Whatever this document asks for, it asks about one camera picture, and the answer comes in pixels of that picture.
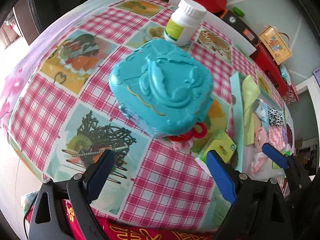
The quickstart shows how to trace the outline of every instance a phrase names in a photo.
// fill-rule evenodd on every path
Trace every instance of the white plastic bottle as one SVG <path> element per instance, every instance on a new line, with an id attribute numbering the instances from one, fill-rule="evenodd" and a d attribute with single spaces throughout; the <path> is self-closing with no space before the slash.
<path id="1" fill-rule="evenodd" d="M 207 9 L 193 0 L 181 0 L 164 30 L 164 38 L 178 46 L 186 45 L 199 27 Z"/>

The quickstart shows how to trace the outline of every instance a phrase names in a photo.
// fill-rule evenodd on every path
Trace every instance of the tiled floor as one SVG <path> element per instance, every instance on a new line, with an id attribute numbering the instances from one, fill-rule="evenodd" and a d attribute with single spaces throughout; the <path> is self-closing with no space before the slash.
<path id="1" fill-rule="evenodd" d="M 28 52 L 28 44 L 24 38 L 18 38 L 6 50 L 0 52 L 0 87 L 3 80 L 15 65 Z M 0 133 L 0 209 L 17 236 L 25 240 L 23 214 L 20 204 L 22 195 L 39 190 L 41 182 L 20 161 L 15 151 Z"/>

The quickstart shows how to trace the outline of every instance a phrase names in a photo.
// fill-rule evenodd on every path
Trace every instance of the metal screw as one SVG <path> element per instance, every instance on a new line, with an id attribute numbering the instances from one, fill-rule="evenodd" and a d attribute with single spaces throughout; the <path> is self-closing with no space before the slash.
<path id="1" fill-rule="evenodd" d="M 248 178 L 248 176 L 245 173 L 240 173 L 239 174 L 239 178 L 242 179 L 242 180 L 246 180 Z"/>
<path id="2" fill-rule="evenodd" d="M 43 180 L 43 183 L 44 183 L 44 184 L 47 184 L 47 183 L 49 183 L 49 181 L 50 181 L 49 178 L 45 178 L 45 179 Z"/>
<path id="3" fill-rule="evenodd" d="M 74 179 L 78 180 L 82 178 L 82 174 L 81 173 L 77 173 L 76 175 L 73 176 Z"/>
<path id="4" fill-rule="evenodd" d="M 275 178 L 271 178 L 271 179 L 270 179 L 270 182 L 271 182 L 272 184 L 277 184 L 277 183 L 278 183 L 278 181 L 277 181 Z"/>

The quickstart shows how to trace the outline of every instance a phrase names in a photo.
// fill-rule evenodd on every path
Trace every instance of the teal box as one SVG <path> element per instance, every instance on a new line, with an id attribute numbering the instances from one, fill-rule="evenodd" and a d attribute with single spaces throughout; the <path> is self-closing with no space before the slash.
<path id="1" fill-rule="evenodd" d="M 180 135 L 203 122 L 212 103 L 212 76 L 188 53 L 151 40 L 119 62 L 109 86 L 120 111 L 152 137 Z"/>
<path id="2" fill-rule="evenodd" d="M 243 120 L 243 103 L 242 103 L 242 96 L 241 96 L 241 87 L 242 82 L 246 77 L 240 73 L 235 72 L 230 77 L 231 83 L 231 92 L 233 97 L 235 97 L 235 102 L 233 105 L 233 141 L 237 145 L 237 152 L 238 152 L 238 165 L 236 170 L 242 172 L 243 168 L 243 153 L 244 153 L 244 120 Z M 273 101 L 273 99 L 262 89 L 260 89 L 261 98 L 267 103 L 268 106 L 274 107 L 282 113 L 283 110 Z M 257 108 L 258 102 L 253 104 L 252 111 Z"/>

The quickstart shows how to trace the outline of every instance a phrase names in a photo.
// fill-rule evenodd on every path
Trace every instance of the yellow-green label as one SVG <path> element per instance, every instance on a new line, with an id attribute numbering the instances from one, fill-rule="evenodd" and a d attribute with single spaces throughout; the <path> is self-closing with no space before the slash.
<path id="1" fill-rule="evenodd" d="M 177 41 L 183 31 L 183 27 L 175 23 L 172 19 L 169 20 L 167 26 L 165 27 L 165 34 L 168 37 Z"/>

